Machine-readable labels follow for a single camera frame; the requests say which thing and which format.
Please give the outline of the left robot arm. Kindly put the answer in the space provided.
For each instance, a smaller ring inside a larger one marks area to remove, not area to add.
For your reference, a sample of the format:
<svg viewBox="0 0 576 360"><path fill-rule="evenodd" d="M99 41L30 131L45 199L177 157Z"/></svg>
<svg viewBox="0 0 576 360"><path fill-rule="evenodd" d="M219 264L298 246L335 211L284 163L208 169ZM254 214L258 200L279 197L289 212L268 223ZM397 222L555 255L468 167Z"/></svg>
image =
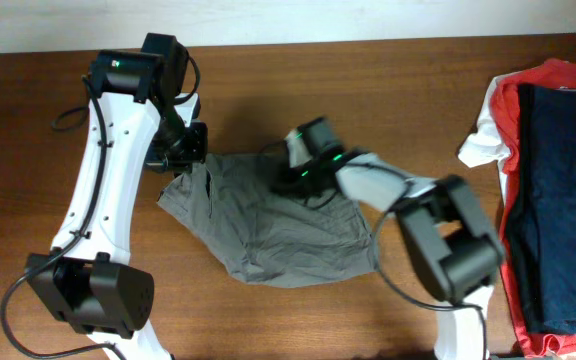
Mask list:
<svg viewBox="0 0 576 360"><path fill-rule="evenodd" d="M54 319L111 359L165 359L150 322L153 277L130 264L130 227L144 170L180 173L205 160L207 126L184 78L196 62L172 35L136 52L103 50L83 79L89 129L67 215L22 281Z"/></svg>

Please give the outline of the grey shorts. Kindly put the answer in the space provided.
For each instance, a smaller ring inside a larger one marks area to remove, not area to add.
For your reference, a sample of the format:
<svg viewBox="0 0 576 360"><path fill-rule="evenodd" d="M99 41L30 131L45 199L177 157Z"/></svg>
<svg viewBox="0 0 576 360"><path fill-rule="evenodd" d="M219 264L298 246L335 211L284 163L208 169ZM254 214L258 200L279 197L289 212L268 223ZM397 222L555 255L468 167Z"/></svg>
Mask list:
<svg viewBox="0 0 576 360"><path fill-rule="evenodd" d="M277 160L210 154L158 204L247 284L297 288L373 272L377 249L357 203L334 190L305 199L271 191Z"/></svg>

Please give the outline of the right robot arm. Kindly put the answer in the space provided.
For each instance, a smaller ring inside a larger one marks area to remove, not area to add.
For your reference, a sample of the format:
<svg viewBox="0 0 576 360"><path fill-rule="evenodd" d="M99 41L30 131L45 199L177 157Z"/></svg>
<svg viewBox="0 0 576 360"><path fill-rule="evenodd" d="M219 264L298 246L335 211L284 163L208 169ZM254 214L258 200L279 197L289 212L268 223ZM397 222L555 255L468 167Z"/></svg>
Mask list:
<svg viewBox="0 0 576 360"><path fill-rule="evenodd" d="M423 302L376 272L408 303L437 316L438 359L488 359L487 309L505 250L479 200L460 176L413 175L377 154L348 149L324 117L291 130L281 141L286 160L279 193L310 196L334 189L397 223L417 279L432 297Z"/></svg>

